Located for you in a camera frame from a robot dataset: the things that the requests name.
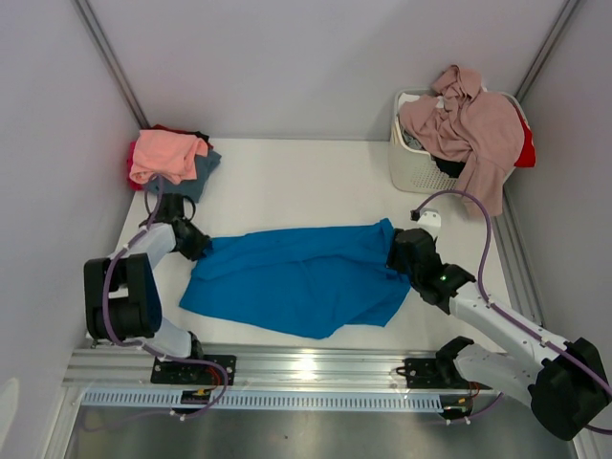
laundry basket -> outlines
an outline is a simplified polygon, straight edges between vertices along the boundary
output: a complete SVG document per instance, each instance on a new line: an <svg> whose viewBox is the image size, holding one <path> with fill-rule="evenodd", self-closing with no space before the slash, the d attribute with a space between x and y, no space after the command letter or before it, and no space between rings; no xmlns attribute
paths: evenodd
<svg viewBox="0 0 612 459"><path fill-rule="evenodd" d="M416 193L434 193L442 189L453 189L457 179L442 172L429 153L424 150L414 150L405 144L402 137L402 127L398 121L400 97L403 94L420 96L432 94L428 89L406 89L400 91L393 103L393 124L391 125L391 140L389 142L389 169L393 185L401 191ZM525 114L518 101L509 94L501 93L518 109L525 120Z"/></svg>

tabletop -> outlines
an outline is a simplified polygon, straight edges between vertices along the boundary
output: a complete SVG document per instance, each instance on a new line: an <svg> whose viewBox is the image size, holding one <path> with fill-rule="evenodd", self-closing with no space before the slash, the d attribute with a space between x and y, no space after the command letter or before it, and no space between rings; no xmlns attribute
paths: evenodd
<svg viewBox="0 0 612 459"><path fill-rule="evenodd" d="M392 183L387 142L219 139L221 164L197 204L193 223L210 236L259 230L369 225L387 217L395 228L413 228L410 211L425 194ZM146 218L143 193L136 192L120 235L126 243ZM442 217L437 248L444 262L476 273L485 242L485 222L470 219L454 196L427 205ZM385 327L345 325L327 339L305 339L244 323L204 317L179 307L194 263L170 253L154 271L164 316L203 343L297 346L333 349L437 350L457 336L501 349L478 330L411 291ZM509 303L493 239L484 274L488 291Z"/></svg>

white wall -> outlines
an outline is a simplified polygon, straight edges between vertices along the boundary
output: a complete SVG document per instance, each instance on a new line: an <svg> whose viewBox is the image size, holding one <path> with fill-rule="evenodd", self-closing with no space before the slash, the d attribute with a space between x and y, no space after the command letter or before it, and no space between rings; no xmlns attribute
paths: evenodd
<svg viewBox="0 0 612 459"><path fill-rule="evenodd" d="M0 2L0 453L33 458L84 333L82 266L117 242L135 123L68 0Z"/></svg>
<svg viewBox="0 0 612 459"><path fill-rule="evenodd" d="M451 63L514 92L563 0L92 0L149 121L215 137L388 140Z"/></svg>
<svg viewBox="0 0 612 459"><path fill-rule="evenodd" d="M548 327L594 342L612 380L612 2L584 3L524 103L537 167L508 189Z"/></svg>

pink cloth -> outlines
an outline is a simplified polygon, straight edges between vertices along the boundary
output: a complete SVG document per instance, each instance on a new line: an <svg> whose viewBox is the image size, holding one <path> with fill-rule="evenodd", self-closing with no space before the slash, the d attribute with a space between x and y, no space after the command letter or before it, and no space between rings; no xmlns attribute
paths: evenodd
<svg viewBox="0 0 612 459"><path fill-rule="evenodd" d="M142 130L134 148L130 179L146 184L153 175L162 174L174 185L195 180L195 155L207 156L202 139L168 131Z"/></svg>
<svg viewBox="0 0 612 459"><path fill-rule="evenodd" d="M444 97L421 96L400 108L401 125L432 155L466 162L456 189L465 190L485 205L491 216L502 212L502 186L518 159L525 134L514 106L498 93L485 92L480 74L451 65L431 85ZM478 207L463 199L472 216Z"/></svg>

